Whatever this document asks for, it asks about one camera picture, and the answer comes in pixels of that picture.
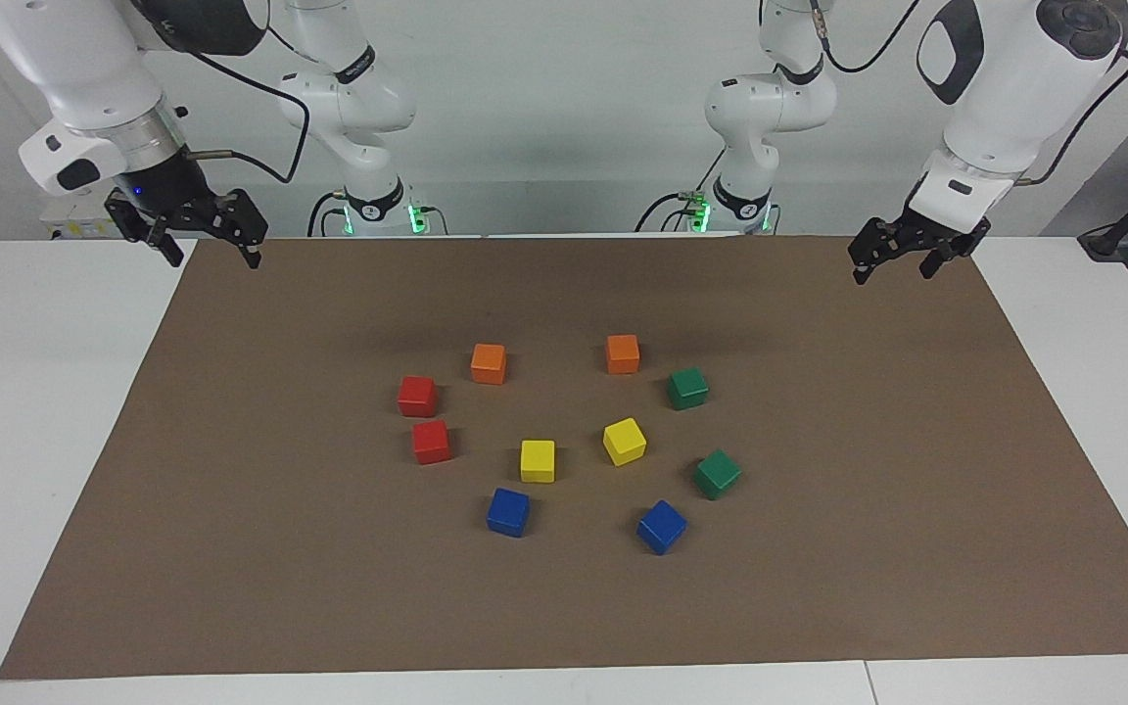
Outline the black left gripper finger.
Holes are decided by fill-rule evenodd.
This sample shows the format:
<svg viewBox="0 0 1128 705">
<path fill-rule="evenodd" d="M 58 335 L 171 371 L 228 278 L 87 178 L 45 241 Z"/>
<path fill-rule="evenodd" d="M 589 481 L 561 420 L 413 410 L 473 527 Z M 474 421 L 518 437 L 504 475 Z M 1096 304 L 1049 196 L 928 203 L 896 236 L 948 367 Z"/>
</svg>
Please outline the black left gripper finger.
<svg viewBox="0 0 1128 705">
<path fill-rule="evenodd" d="M 900 241 L 901 228 L 904 226 L 897 220 L 885 222 L 881 218 L 873 217 L 860 229 L 860 233 L 852 238 L 849 258 L 852 277 L 856 284 L 865 285 L 875 268 L 888 259 L 898 259 L 904 255 L 904 244 Z"/>
<path fill-rule="evenodd" d="M 960 254 L 955 244 L 937 244 L 934 249 L 928 252 L 926 258 L 920 261 L 920 276 L 931 280 L 949 259 L 961 258 L 966 255 L 967 253 Z"/>
</svg>

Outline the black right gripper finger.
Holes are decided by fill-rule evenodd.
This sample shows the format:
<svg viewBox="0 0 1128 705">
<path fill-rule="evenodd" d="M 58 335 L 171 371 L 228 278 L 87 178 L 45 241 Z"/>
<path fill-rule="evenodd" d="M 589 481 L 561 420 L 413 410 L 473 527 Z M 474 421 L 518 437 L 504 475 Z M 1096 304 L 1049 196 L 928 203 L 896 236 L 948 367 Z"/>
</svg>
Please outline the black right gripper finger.
<svg viewBox="0 0 1128 705">
<path fill-rule="evenodd" d="M 248 268 L 259 268 L 262 254 L 259 246 L 267 236 L 267 219 L 246 190 L 233 190 L 213 199 L 214 215 L 211 219 L 211 235 L 233 245 L 246 261 Z"/>
<path fill-rule="evenodd" d="M 174 237 L 168 232 L 168 223 L 165 222 L 165 219 L 157 219 L 155 222 L 148 223 L 121 191 L 109 192 L 108 197 L 104 201 L 104 209 L 125 241 L 144 244 L 149 249 L 161 254 L 165 262 L 169 263 L 171 267 L 180 266 L 184 255 Z"/>
</svg>

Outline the green wooden cube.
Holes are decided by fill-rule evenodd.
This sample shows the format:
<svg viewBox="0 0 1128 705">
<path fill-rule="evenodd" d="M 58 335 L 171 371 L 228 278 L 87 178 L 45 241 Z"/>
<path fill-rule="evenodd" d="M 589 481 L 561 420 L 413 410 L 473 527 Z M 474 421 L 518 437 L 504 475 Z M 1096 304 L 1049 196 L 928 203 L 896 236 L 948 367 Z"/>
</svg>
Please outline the green wooden cube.
<svg viewBox="0 0 1128 705">
<path fill-rule="evenodd" d="M 704 456 L 691 473 L 691 481 L 704 497 L 717 500 L 742 476 L 738 462 L 720 448 Z"/>
<path fill-rule="evenodd" d="M 699 367 L 686 367 L 673 371 L 667 384 L 668 399 L 673 409 L 682 411 L 698 407 L 710 396 L 710 384 Z"/>
</svg>

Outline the red wooden cube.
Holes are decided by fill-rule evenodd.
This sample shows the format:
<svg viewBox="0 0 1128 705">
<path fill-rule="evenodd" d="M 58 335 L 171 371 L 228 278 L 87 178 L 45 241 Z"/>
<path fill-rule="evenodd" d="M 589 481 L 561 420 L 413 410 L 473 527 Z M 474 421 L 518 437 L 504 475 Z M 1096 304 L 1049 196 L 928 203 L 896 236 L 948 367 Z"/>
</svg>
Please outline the red wooden cube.
<svg viewBox="0 0 1128 705">
<path fill-rule="evenodd" d="M 411 446 L 421 465 L 449 461 L 453 457 L 450 430 L 446 420 L 422 421 L 411 428 Z"/>
<path fill-rule="evenodd" d="M 396 404 L 404 418 L 434 418 L 439 405 L 439 388 L 428 376 L 403 376 Z"/>
</svg>

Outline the white power box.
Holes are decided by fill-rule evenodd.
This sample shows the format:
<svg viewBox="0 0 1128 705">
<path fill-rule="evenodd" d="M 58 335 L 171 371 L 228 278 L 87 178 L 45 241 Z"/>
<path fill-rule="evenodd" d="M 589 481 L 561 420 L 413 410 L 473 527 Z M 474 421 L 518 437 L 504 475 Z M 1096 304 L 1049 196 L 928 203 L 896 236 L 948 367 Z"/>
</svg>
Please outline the white power box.
<svg viewBox="0 0 1128 705">
<path fill-rule="evenodd" d="M 83 190 L 62 197 L 45 197 L 39 226 L 49 240 L 113 240 L 121 235 L 106 210 L 109 190 Z"/>
</svg>

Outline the brown table mat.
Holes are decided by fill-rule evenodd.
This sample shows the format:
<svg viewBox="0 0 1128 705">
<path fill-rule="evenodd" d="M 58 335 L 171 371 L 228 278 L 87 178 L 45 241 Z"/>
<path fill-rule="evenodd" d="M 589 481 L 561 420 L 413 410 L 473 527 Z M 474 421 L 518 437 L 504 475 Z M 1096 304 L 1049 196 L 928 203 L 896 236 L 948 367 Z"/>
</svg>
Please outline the brown table mat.
<svg viewBox="0 0 1128 705">
<path fill-rule="evenodd" d="M 655 556 L 661 499 L 689 527 Z M 194 250 L 0 678 L 1082 653 L 1128 653 L 1128 527 L 970 259 L 858 287 L 840 238 L 296 240 Z"/>
</svg>

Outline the yellow wooden cube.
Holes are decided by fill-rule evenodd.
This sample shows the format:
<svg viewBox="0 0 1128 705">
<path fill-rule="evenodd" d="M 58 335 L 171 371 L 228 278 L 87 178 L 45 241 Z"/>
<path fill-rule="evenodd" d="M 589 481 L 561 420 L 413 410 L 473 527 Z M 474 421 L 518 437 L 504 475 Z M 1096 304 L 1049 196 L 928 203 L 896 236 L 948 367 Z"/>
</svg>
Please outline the yellow wooden cube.
<svg viewBox="0 0 1128 705">
<path fill-rule="evenodd" d="M 550 485 L 556 479 L 556 444 L 552 439 L 525 439 L 520 446 L 519 478 L 527 485 Z"/>
<path fill-rule="evenodd" d="M 603 428 L 601 441 L 614 467 L 636 461 L 646 452 L 646 438 L 635 418 L 622 418 Z"/>
</svg>

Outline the blue wooden cube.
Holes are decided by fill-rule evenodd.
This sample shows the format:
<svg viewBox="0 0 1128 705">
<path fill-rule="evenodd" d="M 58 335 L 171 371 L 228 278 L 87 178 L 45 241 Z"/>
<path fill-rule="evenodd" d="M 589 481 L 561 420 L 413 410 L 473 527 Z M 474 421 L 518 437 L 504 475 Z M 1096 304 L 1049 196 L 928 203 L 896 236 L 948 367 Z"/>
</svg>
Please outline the blue wooden cube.
<svg viewBox="0 0 1128 705">
<path fill-rule="evenodd" d="M 530 497 L 510 488 L 496 488 L 490 497 L 485 525 L 490 531 L 520 539 L 527 531 Z"/>
<path fill-rule="evenodd" d="M 664 556 L 673 548 L 688 527 L 688 519 L 670 501 L 661 499 L 641 514 L 635 534 L 655 556 Z"/>
</svg>

